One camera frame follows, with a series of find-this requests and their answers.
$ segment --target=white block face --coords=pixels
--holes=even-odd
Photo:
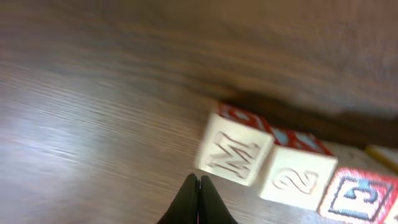
[[[274,138],[266,132],[213,114],[196,166],[239,184],[251,185],[273,143]]]
[[[386,219],[384,219],[384,224],[398,224],[398,200],[394,202],[394,205],[390,209]]]
[[[275,146],[260,198],[316,210],[337,158]]]

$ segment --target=wood grain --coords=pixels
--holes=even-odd
[[[155,223],[214,99],[398,146],[394,2],[0,2],[0,222]],[[212,177],[240,223],[313,212]]]

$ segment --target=toy block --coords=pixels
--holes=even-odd
[[[217,103],[195,162],[197,168],[242,185],[251,185],[274,138],[264,118]]]
[[[337,163],[333,156],[275,146],[260,198],[316,210]]]
[[[346,223],[383,223],[385,218],[395,219],[395,213],[387,215],[397,196],[395,177],[342,167],[335,173],[318,212]]]
[[[398,149],[381,146],[368,146],[365,149],[371,157],[398,173]]]

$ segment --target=yellow object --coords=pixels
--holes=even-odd
[[[398,174],[398,149],[388,149],[380,146],[368,146],[365,149],[371,157],[392,169]]]

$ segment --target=alphabet block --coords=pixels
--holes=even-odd
[[[274,142],[266,132],[267,126],[260,116],[217,103],[210,114],[196,167],[251,185]]]
[[[276,146],[269,159],[260,198],[316,210],[337,158]]]
[[[338,169],[318,212],[347,223],[397,223],[398,179],[347,167]]]

